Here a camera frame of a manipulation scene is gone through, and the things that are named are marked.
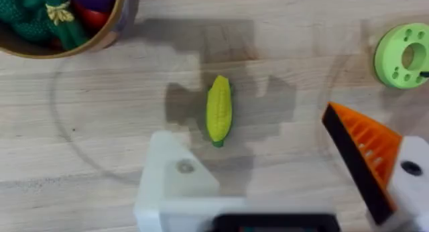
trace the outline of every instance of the green spool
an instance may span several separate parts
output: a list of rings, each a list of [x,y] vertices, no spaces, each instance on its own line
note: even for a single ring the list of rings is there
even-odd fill
[[[410,65],[402,64],[407,48],[413,52]],[[380,41],[374,58],[381,82],[399,89],[416,88],[427,81],[420,76],[429,71],[429,25],[411,23],[390,30]]]

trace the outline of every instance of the bowl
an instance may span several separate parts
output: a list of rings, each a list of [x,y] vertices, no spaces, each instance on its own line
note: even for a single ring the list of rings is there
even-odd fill
[[[115,0],[110,17],[106,24],[89,41],[72,50],[55,50],[48,47],[38,46],[28,42],[6,25],[0,23],[0,50],[9,54],[23,58],[63,58],[80,54],[89,50],[100,50],[113,43],[118,37],[118,31],[121,29],[118,25],[124,25],[124,15],[126,15],[127,0]]]

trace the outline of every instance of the yellow corn cob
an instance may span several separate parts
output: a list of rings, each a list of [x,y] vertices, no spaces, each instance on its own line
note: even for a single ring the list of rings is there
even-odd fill
[[[233,119],[231,87],[227,78],[217,76],[208,91],[206,126],[212,143],[216,147],[223,146]]]

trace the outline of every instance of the orange gripper pad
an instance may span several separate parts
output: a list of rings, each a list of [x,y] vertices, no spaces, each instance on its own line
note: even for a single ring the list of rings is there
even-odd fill
[[[329,105],[339,116],[380,187],[386,189],[402,136],[345,106],[333,102]]]

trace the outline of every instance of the wooden table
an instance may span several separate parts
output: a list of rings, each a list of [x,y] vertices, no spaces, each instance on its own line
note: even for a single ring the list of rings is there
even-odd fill
[[[136,231],[151,134],[173,131],[227,195],[332,205],[344,231],[366,207],[320,116],[329,100],[429,139],[429,84],[388,89],[373,49],[429,23],[429,0],[131,0],[132,30],[60,60],[0,55],[0,231]],[[235,87],[223,149],[204,130],[217,74]]]

